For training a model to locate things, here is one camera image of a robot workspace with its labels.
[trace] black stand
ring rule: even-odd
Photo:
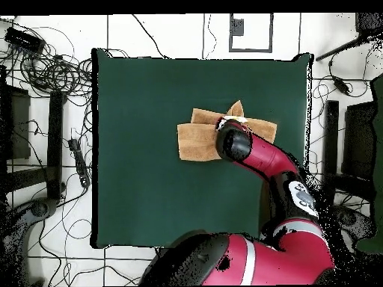
[[[332,204],[337,189],[371,201],[376,191],[373,182],[358,177],[337,174],[337,143],[339,102],[328,100],[325,104],[325,135],[323,137],[322,184],[328,200]],[[345,206],[332,206],[340,227],[347,231],[354,242],[369,238],[373,234],[373,222],[360,212]]]
[[[0,82],[0,119],[10,122],[10,93]],[[62,123],[63,105],[66,96],[61,91],[51,92],[49,102],[48,166],[21,170],[6,174],[0,182],[6,192],[26,188],[46,182],[47,198],[34,200],[10,212],[0,215],[0,285],[2,286],[41,286],[39,281],[31,285],[28,275],[28,238],[33,225],[47,219],[55,213],[61,193],[65,189],[61,184],[62,165]]]
[[[379,28],[379,29],[376,29],[376,30],[370,31],[370,32],[360,33],[359,36],[355,40],[352,40],[346,44],[343,44],[342,46],[339,46],[337,49],[333,49],[330,52],[327,52],[323,55],[320,55],[318,58],[315,59],[315,61],[321,61],[322,59],[325,59],[329,56],[335,55],[335,54],[340,53],[342,51],[345,51],[347,49],[351,49],[353,47],[368,43],[371,40],[381,39],[382,34],[383,34],[382,28]]]

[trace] tan fabric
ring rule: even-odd
[[[240,101],[231,106],[226,113],[229,116],[244,117]],[[180,158],[184,161],[211,161],[221,159],[215,149],[215,124],[224,114],[212,111],[193,109],[191,123],[179,124],[178,150]],[[245,123],[256,135],[270,143],[274,142],[277,125],[268,121],[246,118]]]

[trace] white label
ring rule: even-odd
[[[307,212],[309,215],[318,217],[318,212],[316,212],[313,205],[313,198],[308,193],[307,188],[301,182],[294,181],[289,183],[289,189],[291,192],[292,200],[298,208]]]
[[[226,123],[226,121],[230,120],[230,119],[234,119],[240,123],[245,123],[247,122],[248,120],[244,117],[237,117],[237,116],[224,116],[222,117],[222,120],[221,122],[219,123],[219,126],[217,128],[217,130],[221,130],[222,129],[222,126],[224,126],[224,124]]]

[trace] black border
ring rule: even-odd
[[[268,49],[234,49],[233,48],[233,32],[230,26],[229,34],[229,52],[230,53],[272,53],[272,35],[273,35],[273,22],[274,14],[270,13],[270,26],[269,26],[269,48]],[[234,23],[234,13],[230,13],[229,25]]]
[[[93,249],[100,249],[97,245],[98,227],[99,227],[99,112],[98,112],[98,100],[99,100],[99,60],[97,57],[97,49],[92,49],[92,138],[93,138],[93,150],[92,150],[92,233],[90,237],[90,244]]]

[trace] black cable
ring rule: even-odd
[[[105,52],[107,52],[111,57],[114,57],[111,52],[120,52],[125,58],[130,58],[130,56],[128,56],[128,54],[123,49],[106,49]]]
[[[37,32],[33,31],[31,28],[24,28],[24,29],[25,29],[25,32],[30,32],[34,36],[37,36],[40,39],[43,39]],[[147,35],[156,44],[156,42],[154,41],[153,37],[151,37],[148,33],[147,33]],[[125,52],[122,52],[122,53],[123,53],[124,57],[129,57]],[[67,94],[69,102],[71,102],[74,105],[79,106],[79,107],[85,107],[85,112],[84,112],[84,118],[83,118],[83,121],[82,121],[81,131],[78,133],[76,129],[74,129],[74,128],[73,129],[75,130],[75,132],[79,136],[78,137],[79,144],[82,144],[82,143],[85,144],[85,142],[82,142],[82,138],[85,138],[85,140],[86,140],[86,145],[88,146],[88,149],[85,151],[85,159],[86,159],[87,155],[92,150],[92,146],[90,145],[90,142],[89,142],[88,136],[87,136],[88,133],[92,133],[91,84],[90,84],[90,82],[91,82],[91,59],[88,58],[87,60],[84,60],[84,61],[78,61],[74,57],[74,47],[73,47],[73,56],[58,55],[55,47],[50,45],[50,44],[48,44],[48,43],[46,43],[46,45],[44,47],[44,53],[42,55],[31,55],[31,54],[29,54],[27,52],[24,52],[23,50],[15,51],[13,49],[10,50],[10,48],[8,48],[8,50],[5,52],[5,58],[2,58],[1,60],[3,60],[3,59],[4,60],[7,60],[7,59],[12,59],[13,60],[13,63],[12,63],[13,66],[11,67],[12,74],[9,75],[9,76],[13,80],[14,79],[19,80],[19,85],[20,85],[20,87],[22,89],[25,89],[22,86],[22,84],[28,84],[30,86],[30,89],[32,89],[35,92],[35,94],[36,94],[36,96],[31,96],[31,98],[47,98],[47,97],[49,97],[49,92],[50,91],[52,91],[52,90],[62,90],[62,91],[64,91]],[[20,63],[19,70],[16,69],[17,63]],[[17,71],[17,72],[19,72],[19,74],[21,74],[21,78],[18,78],[18,76],[15,76],[13,74],[13,72],[15,72],[15,71]],[[70,98],[71,96],[81,96],[81,97],[85,98],[85,102],[83,104],[76,103],[73,100],[71,100],[71,98]],[[39,124],[38,124],[38,122],[36,120],[29,120],[26,123],[20,123],[20,125],[22,125],[22,124],[29,124],[29,123],[34,123],[37,128],[36,128],[35,131],[28,131],[28,132],[34,133],[35,135],[39,134],[39,135],[42,135],[44,137],[48,136],[48,133],[45,133],[45,132],[43,132],[41,130],[41,128],[39,127]],[[37,158],[37,160],[39,162],[39,166],[43,168],[42,162],[38,158],[37,153],[36,153],[34,147],[31,145],[30,142],[28,142],[28,143],[31,146],[31,148],[34,150],[34,154],[36,155],[36,158]],[[89,164],[90,175],[91,175],[91,166],[92,166],[92,162],[90,162],[90,164]],[[44,229],[45,229],[45,225],[46,225],[46,223],[44,221],[43,222],[43,230],[40,233],[38,242],[36,242],[34,245],[32,245],[29,248],[29,250],[30,250],[36,244],[39,244],[40,247],[44,251],[46,251],[48,254],[52,255],[53,258],[59,260],[59,266],[57,267],[57,269],[55,270],[55,273],[53,274],[53,276],[51,277],[51,279],[49,281],[49,286],[50,287],[59,286],[62,282],[65,282],[70,287],[73,284],[73,282],[75,281],[75,279],[76,279],[76,277],[78,275],[94,272],[94,271],[80,272],[80,273],[76,274],[72,279],[71,279],[71,276],[70,276],[71,275],[71,267],[72,266],[68,262],[68,257],[67,257],[67,239],[69,237],[74,238],[74,239],[82,239],[82,238],[86,238],[90,234],[90,233],[88,233],[86,236],[75,237],[73,234],[70,233],[70,230],[75,226],[76,223],[81,222],[81,221],[86,221],[86,222],[90,223],[89,220],[79,219],[75,223],[72,223],[72,225],[69,227],[69,229],[66,227],[66,225],[64,223],[64,219],[74,209],[74,207],[76,206],[76,204],[79,201],[79,199],[88,192],[88,190],[85,189],[77,197],[72,198],[71,200],[67,200],[67,188],[68,188],[68,182],[70,180],[70,177],[68,177],[68,179],[67,179],[66,191],[65,191],[65,195],[64,195],[64,201],[61,204],[58,204],[58,206],[57,206],[57,209],[60,208],[60,207],[63,207],[63,211],[62,211],[62,214],[61,214],[61,221],[60,222],[62,222],[64,230],[67,233],[66,239],[65,239],[65,242],[64,242],[64,252],[65,252],[65,257],[64,258],[65,258],[66,264],[64,266],[63,278],[58,283],[56,283],[54,285],[52,284],[55,276],[57,275],[57,273],[59,272],[60,268],[62,267],[61,258],[59,256],[55,255],[54,253],[48,251],[43,246],[42,239],[45,238],[52,230],[54,230],[55,227],[57,227],[57,225],[60,224],[60,222],[58,222],[47,233],[44,234]],[[38,194],[39,192],[43,191],[44,189],[45,188],[40,189],[38,192],[36,192],[32,196],[31,201],[34,199],[36,194]],[[68,203],[73,202],[73,201],[75,201],[75,203],[70,208],[68,213],[66,213],[64,215],[64,206],[66,204],[68,204]],[[128,280],[129,282],[127,283],[127,285],[129,285],[131,283],[136,285],[135,281],[140,278],[140,277],[137,277],[137,278],[132,280],[132,279],[130,279],[128,277],[125,277],[124,275],[120,274],[113,267],[111,267],[109,265],[104,265],[102,268],[100,268],[98,270],[101,270],[101,269],[105,270],[106,268],[112,269],[116,274],[118,274],[122,278]]]
[[[43,221],[43,228],[41,229],[41,233],[40,233],[40,235],[39,235],[39,241],[38,241],[38,243],[39,243],[40,247],[41,247],[45,252],[47,252],[48,254],[54,256],[54,257],[55,257],[56,259],[58,259],[58,261],[60,262],[60,265],[58,266],[58,268],[56,269],[56,271],[54,272],[54,274],[52,275],[51,279],[50,279],[49,282],[48,282],[48,287],[50,287],[50,285],[52,284],[53,279],[55,278],[56,274],[58,273],[58,270],[59,270],[60,267],[61,267],[61,263],[62,263],[62,261],[61,261],[61,259],[60,259],[56,254],[54,254],[54,253],[48,251],[48,250],[43,246],[43,244],[41,243],[41,237],[42,237],[42,235],[43,235],[43,233],[44,233],[44,229],[45,229],[45,220]]]
[[[167,59],[169,59],[168,56],[163,55],[163,54],[159,51],[159,47],[158,47],[156,41],[155,41],[155,40],[153,39],[153,37],[149,34],[149,32],[147,31],[147,29],[142,25],[141,21],[135,16],[135,14],[132,14],[132,16],[135,18],[135,20],[138,22],[138,24],[142,27],[142,29],[143,29],[144,32],[147,34],[147,36],[153,41],[154,45],[156,46],[157,52],[162,56],[162,58],[167,58]]]
[[[355,206],[360,206],[356,210],[362,208],[362,205],[369,205],[370,203],[363,203],[364,200],[362,200],[360,203],[350,203],[350,204],[345,204],[345,207],[355,207]]]
[[[154,248],[154,252],[156,252],[156,255],[160,258],[161,255],[159,254],[159,248],[158,247],[155,247]]]
[[[351,93],[352,91],[354,90],[353,88],[353,85],[351,83],[345,83],[346,80],[343,80],[341,78],[338,78],[336,76],[334,76],[334,74],[331,72],[331,66],[332,66],[332,61],[334,59],[334,56],[333,58],[331,59],[331,62],[329,63],[329,73],[330,75],[326,75],[324,76],[323,78],[321,78],[318,82],[318,85],[314,88],[313,90],[313,98],[314,99],[321,99],[321,102],[322,102],[322,106],[319,110],[319,114],[316,115],[315,117],[313,117],[310,121],[310,123],[312,123],[314,120],[318,120],[319,121],[319,125],[323,127],[322,123],[321,123],[321,117],[324,113],[324,110],[325,110],[325,103],[327,102],[327,99],[328,99],[328,96],[333,93],[334,91],[336,90],[339,90],[339,88],[343,88],[344,90],[346,89],[348,91],[348,93],[346,93],[346,95],[350,96],[350,97],[360,97],[360,96],[363,96],[367,90],[368,90],[368,83],[365,79],[365,73],[366,73],[366,68],[367,68],[367,59],[368,57],[370,56],[370,52],[371,50],[369,50],[369,52],[367,53],[367,56],[366,56],[366,61],[365,61],[365,64],[364,64],[364,74],[363,74],[363,78],[362,78],[362,82],[366,85],[366,89],[364,90],[364,92],[362,94],[360,94],[359,96],[353,96]],[[328,85],[326,84],[323,84],[323,81],[324,80],[327,80],[327,78],[331,78],[333,81],[334,81],[334,89],[329,89]],[[321,88],[325,88],[325,93],[322,94],[321,92]],[[317,141],[319,141],[320,139],[322,139],[324,137],[324,135],[320,138],[317,138],[316,140],[314,141],[311,141],[310,142],[310,145],[316,143]],[[323,175],[323,173],[319,173],[319,168],[318,168],[318,164],[320,164],[322,161],[318,161],[318,155],[312,150],[312,149],[309,149],[309,151],[311,153],[313,153],[313,160],[314,162],[310,162],[310,164],[314,165],[315,166],[315,171],[314,173],[311,173],[310,175],[307,175],[307,185],[310,184],[310,188],[312,188],[314,191],[316,191],[316,193],[318,193],[318,196],[317,197],[320,197],[319,199],[323,199],[323,194],[321,194],[321,192],[324,191],[324,188],[323,188],[323,184],[322,184],[322,181],[318,179],[318,175]],[[345,197],[341,200],[339,206],[353,206],[355,204],[351,204],[351,203],[348,203],[348,201],[350,201],[353,196],[350,194],[350,193],[346,193],[346,192],[343,192],[343,191],[335,191],[337,194],[343,194],[345,195]],[[363,205],[363,200],[356,204],[359,208],[356,209],[356,210],[359,210],[361,209],[362,205]],[[329,229],[331,230],[331,234],[328,235],[327,239],[328,239],[328,243],[330,245],[330,250],[331,250],[331,254],[333,254],[334,256],[334,260],[336,258],[339,258],[338,254],[343,254],[341,257],[342,259],[345,259],[347,257],[347,254],[349,254],[349,250],[347,250],[345,248],[345,243],[344,243],[344,240],[343,240],[343,237],[341,235],[338,235],[333,228],[333,226],[338,226],[338,228],[340,229],[339,227],[339,224],[337,223],[337,220],[335,219],[334,216],[331,216],[330,215],[331,213],[331,209],[328,209],[327,211],[324,211],[321,215],[322,219],[324,218],[325,221],[323,221],[322,224],[322,228],[324,229],[325,231],[325,235],[326,235],[326,231]],[[344,265],[344,263],[340,263],[339,261],[336,261],[336,264],[340,267],[342,267],[341,271],[344,273],[345,271],[347,270],[351,270],[351,269],[354,269],[354,268],[349,268],[347,265]]]
[[[36,153],[36,150],[34,149],[34,146],[31,144],[31,142],[29,142],[29,140],[27,140],[26,138],[24,138],[22,135],[20,135],[19,133],[17,133],[15,130],[13,130],[13,133],[15,135],[17,135],[19,138],[22,138],[23,140],[27,141],[29,146],[32,148],[33,152],[34,152],[34,156],[36,156],[36,159],[40,165],[40,167],[43,169],[43,174],[44,174],[44,179],[46,181],[46,183],[48,184],[48,176],[46,175],[46,169],[44,168],[43,164],[41,163],[41,160],[39,159],[37,153]]]
[[[204,58],[204,59],[207,59],[209,57],[210,54],[212,54],[214,51],[215,51],[215,47],[217,46],[217,38],[215,37],[215,35],[212,33],[212,31],[210,30],[210,20],[212,18],[212,14],[210,14],[209,16],[209,21],[207,23],[207,30],[209,31],[209,33],[214,37],[214,47],[212,48],[212,51],[210,51],[209,53],[207,53],[207,56]]]
[[[347,96],[350,96],[352,98],[359,98],[359,97],[363,96],[367,92],[369,85],[367,84],[367,81],[364,80],[364,78],[366,76],[368,57],[371,55],[372,51],[376,48],[376,45],[377,45],[377,42],[375,42],[371,46],[371,49],[368,51],[368,53],[366,55],[366,59],[365,59],[365,62],[364,62],[364,71],[363,71],[363,76],[362,76],[362,82],[366,85],[366,89],[364,90],[363,93],[361,93],[358,96],[353,96],[353,95],[350,94],[354,90],[354,88],[353,88],[351,83],[347,83],[346,84],[344,79],[333,75],[333,73],[331,72],[331,67],[333,66],[333,60],[334,60],[335,56],[337,56],[339,53],[332,55],[331,60],[328,63],[328,72],[330,73],[331,78],[334,80],[335,86],[337,88],[339,88],[341,93],[344,93]]]

